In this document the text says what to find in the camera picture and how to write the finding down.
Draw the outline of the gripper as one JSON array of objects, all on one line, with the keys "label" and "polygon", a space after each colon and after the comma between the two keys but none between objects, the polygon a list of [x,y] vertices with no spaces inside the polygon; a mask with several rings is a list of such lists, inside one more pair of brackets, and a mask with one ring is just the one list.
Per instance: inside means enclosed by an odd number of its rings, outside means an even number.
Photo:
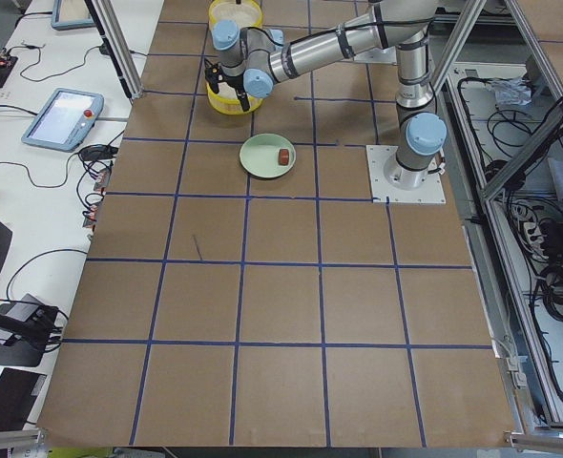
[{"label": "gripper", "polygon": [[219,94],[220,85],[224,83],[228,87],[232,88],[238,95],[238,101],[242,111],[244,113],[249,112],[250,101],[247,93],[243,91],[241,76],[228,75],[224,72],[220,63],[213,63],[209,59],[204,60],[204,75],[206,77],[208,87],[213,94]]}]

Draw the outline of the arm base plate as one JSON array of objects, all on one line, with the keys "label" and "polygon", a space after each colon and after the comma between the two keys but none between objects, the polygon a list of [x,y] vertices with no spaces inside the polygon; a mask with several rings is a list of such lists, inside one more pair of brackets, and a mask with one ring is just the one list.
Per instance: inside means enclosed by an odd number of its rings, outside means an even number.
[{"label": "arm base plate", "polygon": [[403,169],[395,145],[366,145],[371,199],[382,204],[443,205],[447,203],[435,156],[419,172]]},{"label": "arm base plate", "polygon": [[385,65],[397,65],[396,50],[394,48],[389,49],[371,49],[366,52],[361,52],[353,57],[353,61],[357,63],[366,64],[385,64]]}]

